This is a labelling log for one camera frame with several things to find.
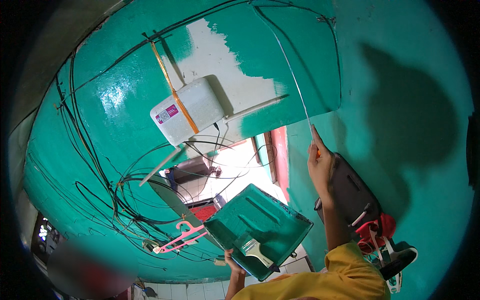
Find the paint tray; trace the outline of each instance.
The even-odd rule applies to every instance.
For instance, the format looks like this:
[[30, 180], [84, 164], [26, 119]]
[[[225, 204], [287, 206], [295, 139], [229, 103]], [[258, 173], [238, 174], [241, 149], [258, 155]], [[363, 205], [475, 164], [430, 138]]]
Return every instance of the paint tray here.
[[237, 240], [246, 232], [261, 243], [263, 255], [280, 266], [300, 245], [312, 221], [271, 195], [249, 184], [204, 222], [208, 233], [248, 273], [264, 281], [272, 274], [257, 258], [244, 256]]

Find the router vent grille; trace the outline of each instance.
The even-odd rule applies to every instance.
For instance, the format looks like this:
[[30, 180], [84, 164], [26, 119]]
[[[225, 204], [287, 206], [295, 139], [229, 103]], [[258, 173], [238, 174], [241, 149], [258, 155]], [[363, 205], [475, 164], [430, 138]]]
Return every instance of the router vent grille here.
[[[218, 102], [215, 96], [212, 95], [205, 95], [197, 102], [187, 106], [186, 109], [199, 131], [223, 117], [223, 111], [221, 111], [221, 108], [219, 109]], [[179, 145], [194, 135], [187, 118], [181, 110], [175, 116], [160, 124], [160, 129], [167, 140], [174, 146]]]

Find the pink hanger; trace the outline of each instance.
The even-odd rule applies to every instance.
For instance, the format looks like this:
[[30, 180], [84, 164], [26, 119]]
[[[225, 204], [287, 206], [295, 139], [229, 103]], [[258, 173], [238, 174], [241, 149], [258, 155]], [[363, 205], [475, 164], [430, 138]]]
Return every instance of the pink hanger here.
[[203, 225], [200, 225], [199, 227], [192, 227], [192, 225], [190, 224], [189, 221], [181, 221], [181, 222], [179, 222], [179, 223], [177, 224], [177, 229], [180, 229], [180, 225], [182, 225], [182, 224], [187, 224], [187, 226], [190, 228], [190, 230], [185, 231], [185, 232], [182, 232], [181, 235], [180, 235], [178, 238], [174, 239], [173, 241], [171, 241], [170, 243], [168, 243], [168, 244], [166, 244], [166, 245], [163, 245], [162, 247], [155, 247], [155, 248], [153, 249], [153, 251], [154, 251], [155, 253], [157, 253], [157, 254], [158, 254], [159, 252], [167, 253], [167, 252], [170, 252], [170, 251], [175, 250], [175, 249], [177, 249], [177, 248], [180, 248], [181, 246], [184, 246], [184, 245], [186, 245], [186, 244], [188, 244], [188, 243], [191, 243], [191, 242], [193, 242], [194, 240], [196, 240], [196, 239], [198, 239], [198, 238], [200, 238], [200, 237], [202, 237], [202, 236], [204, 236], [205, 234], [208, 233], [208, 232], [204, 232], [204, 233], [202, 233], [202, 234], [194, 237], [193, 239], [186, 241], [185, 243], [183, 243], [183, 244], [180, 245], [180, 246], [167, 249], [167, 246], [169, 246], [169, 245], [175, 243], [176, 241], [181, 240], [181, 239], [183, 239], [183, 238], [191, 235], [192, 233], [195, 233], [195, 232], [197, 232], [197, 231], [199, 231], [199, 230], [201, 230], [201, 229], [204, 228]]

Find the qr code sticker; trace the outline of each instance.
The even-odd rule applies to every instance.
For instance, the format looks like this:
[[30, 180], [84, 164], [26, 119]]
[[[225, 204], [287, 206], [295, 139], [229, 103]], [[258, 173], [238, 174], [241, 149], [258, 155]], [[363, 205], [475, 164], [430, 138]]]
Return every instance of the qr code sticker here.
[[170, 115], [167, 113], [166, 110], [162, 111], [159, 116], [162, 118], [162, 121], [165, 122], [166, 120], [170, 119]]

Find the hand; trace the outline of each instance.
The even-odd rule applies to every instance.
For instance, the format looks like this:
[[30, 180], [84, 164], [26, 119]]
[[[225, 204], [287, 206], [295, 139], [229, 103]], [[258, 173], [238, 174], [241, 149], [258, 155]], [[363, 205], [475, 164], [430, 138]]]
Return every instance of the hand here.
[[246, 274], [247, 271], [245, 271], [244, 269], [242, 269], [242, 267], [240, 267], [240, 266], [238, 265], [238, 263], [236, 263], [236, 262], [232, 259], [232, 253], [233, 253], [233, 249], [225, 250], [225, 262], [230, 266], [230, 269], [232, 269], [232, 272], [237, 272], [237, 273], [241, 273], [241, 274]]
[[[318, 195], [328, 193], [330, 184], [330, 177], [332, 173], [333, 163], [335, 162], [334, 155], [324, 145], [322, 139], [318, 135], [315, 126], [312, 125], [313, 138], [312, 144], [308, 147], [308, 173], [312, 179], [313, 185], [317, 190]], [[320, 150], [320, 156], [317, 157], [317, 151]]]

